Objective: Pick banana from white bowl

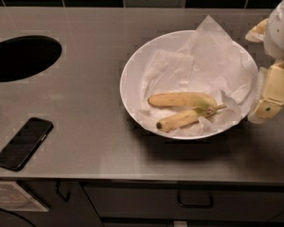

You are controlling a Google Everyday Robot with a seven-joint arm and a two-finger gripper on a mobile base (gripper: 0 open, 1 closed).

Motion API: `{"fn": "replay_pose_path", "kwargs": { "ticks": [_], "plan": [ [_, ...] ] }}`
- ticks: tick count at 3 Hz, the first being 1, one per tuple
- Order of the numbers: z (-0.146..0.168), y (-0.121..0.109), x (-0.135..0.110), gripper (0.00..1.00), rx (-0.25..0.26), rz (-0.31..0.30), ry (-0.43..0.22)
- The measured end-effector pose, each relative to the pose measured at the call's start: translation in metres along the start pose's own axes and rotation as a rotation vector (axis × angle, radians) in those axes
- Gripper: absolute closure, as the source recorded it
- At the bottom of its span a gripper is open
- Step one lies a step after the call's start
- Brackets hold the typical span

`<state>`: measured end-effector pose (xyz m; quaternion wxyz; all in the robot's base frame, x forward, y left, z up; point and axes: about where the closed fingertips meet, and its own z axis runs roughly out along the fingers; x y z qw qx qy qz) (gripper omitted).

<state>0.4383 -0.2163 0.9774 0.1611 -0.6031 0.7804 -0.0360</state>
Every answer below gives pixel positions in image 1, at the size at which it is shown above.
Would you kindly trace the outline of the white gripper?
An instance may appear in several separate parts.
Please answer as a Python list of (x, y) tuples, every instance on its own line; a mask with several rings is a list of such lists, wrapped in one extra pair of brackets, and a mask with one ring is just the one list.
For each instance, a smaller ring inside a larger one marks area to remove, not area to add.
[[(265, 53), (274, 59), (284, 60), (284, 0), (268, 19), (250, 29), (245, 39), (264, 44)], [(257, 77), (256, 97), (248, 120), (262, 124), (272, 119), (284, 107), (284, 61), (277, 61), (269, 68), (261, 67)]]

